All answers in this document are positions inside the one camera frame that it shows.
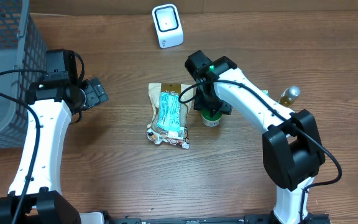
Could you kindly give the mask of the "green lid jar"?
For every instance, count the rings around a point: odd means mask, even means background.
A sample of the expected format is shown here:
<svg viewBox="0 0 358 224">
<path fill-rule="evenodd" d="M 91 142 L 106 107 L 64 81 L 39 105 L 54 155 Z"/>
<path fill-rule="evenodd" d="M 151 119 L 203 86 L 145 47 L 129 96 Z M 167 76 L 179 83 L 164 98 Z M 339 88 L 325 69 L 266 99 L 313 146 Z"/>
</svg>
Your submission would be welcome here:
<svg viewBox="0 0 358 224">
<path fill-rule="evenodd" d="M 202 110 L 201 120 L 205 126 L 215 127 L 220 123 L 222 115 L 222 113 L 217 112 L 215 115 L 212 116 L 209 110 Z"/>
</svg>

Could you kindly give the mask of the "teal wet wipes pack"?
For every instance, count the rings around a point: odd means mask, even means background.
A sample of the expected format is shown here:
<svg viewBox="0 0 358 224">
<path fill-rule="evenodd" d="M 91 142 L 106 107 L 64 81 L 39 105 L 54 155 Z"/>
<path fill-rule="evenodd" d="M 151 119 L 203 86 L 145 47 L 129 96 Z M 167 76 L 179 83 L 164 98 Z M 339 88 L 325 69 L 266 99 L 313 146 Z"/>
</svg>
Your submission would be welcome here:
<svg viewBox="0 0 358 224">
<path fill-rule="evenodd" d="M 160 94 L 160 107 L 157 126 L 166 131 L 180 131 L 180 109 L 176 93 L 163 92 Z"/>
</svg>

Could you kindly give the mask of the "small teal tissue pack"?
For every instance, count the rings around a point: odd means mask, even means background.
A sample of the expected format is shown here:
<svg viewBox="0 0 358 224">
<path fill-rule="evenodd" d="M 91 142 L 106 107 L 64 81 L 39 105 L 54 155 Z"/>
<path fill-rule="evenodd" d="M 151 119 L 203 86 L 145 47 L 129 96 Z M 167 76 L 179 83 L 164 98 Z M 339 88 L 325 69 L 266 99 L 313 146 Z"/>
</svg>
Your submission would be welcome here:
<svg viewBox="0 0 358 224">
<path fill-rule="evenodd" d="M 264 93 L 265 95 L 269 96 L 269 91 L 268 90 L 261 90 L 262 93 Z"/>
</svg>

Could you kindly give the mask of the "yellow liquid bottle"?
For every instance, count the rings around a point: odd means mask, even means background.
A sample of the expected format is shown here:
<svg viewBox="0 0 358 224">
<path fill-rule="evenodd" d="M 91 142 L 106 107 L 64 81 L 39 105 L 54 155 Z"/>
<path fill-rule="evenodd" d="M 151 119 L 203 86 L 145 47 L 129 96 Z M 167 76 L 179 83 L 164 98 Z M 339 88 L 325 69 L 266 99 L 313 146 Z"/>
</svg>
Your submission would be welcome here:
<svg viewBox="0 0 358 224">
<path fill-rule="evenodd" d="M 278 102 L 282 106 L 289 108 L 292 104 L 294 104 L 294 102 L 298 99 L 300 95 L 300 88 L 298 86 L 291 86 L 281 94 L 281 97 Z"/>
</svg>

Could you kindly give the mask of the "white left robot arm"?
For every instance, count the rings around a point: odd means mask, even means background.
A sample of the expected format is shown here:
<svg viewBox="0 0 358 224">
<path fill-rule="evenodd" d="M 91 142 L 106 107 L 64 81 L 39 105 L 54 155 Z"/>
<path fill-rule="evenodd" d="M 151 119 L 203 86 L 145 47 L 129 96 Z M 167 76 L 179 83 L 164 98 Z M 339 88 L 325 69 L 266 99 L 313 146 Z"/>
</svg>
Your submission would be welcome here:
<svg viewBox="0 0 358 224">
<path fill-rule="evenodd" d="M 49 50 L 47 67 L 30 84 L 25 100 L 28 126 L 21 161 L 6 197 L 0 198 L 4 223 L 110 223 L 106 211 L 80 213 L 63 196 L 60 167 L 63 142 L 73 115 L 108 100 L 98 78 L 86 80 L 72 50 Z"/>
</svg>

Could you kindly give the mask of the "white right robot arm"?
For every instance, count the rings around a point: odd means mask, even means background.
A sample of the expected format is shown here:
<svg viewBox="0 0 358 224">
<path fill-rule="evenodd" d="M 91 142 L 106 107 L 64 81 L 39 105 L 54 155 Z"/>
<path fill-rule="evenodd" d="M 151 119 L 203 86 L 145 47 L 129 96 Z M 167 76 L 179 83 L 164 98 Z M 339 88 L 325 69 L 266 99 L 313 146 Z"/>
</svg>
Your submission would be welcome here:
<svg viewBox="0 0 358 224">
<path fill-rule="evenodd" d="M 212 61 L 199 50 L 185 68 L 196 81 L 196 110 L 214 116 L 235 108 L 262 134 L 263 164 L 277 186 L 276 203 L 269 214 L 245 215 L 244 223 L 329 223 L 327 215 L 306 209 L 306 187 L 325 162 L 314 116 L 271 99 L 227 57 Z"/>
</svg>

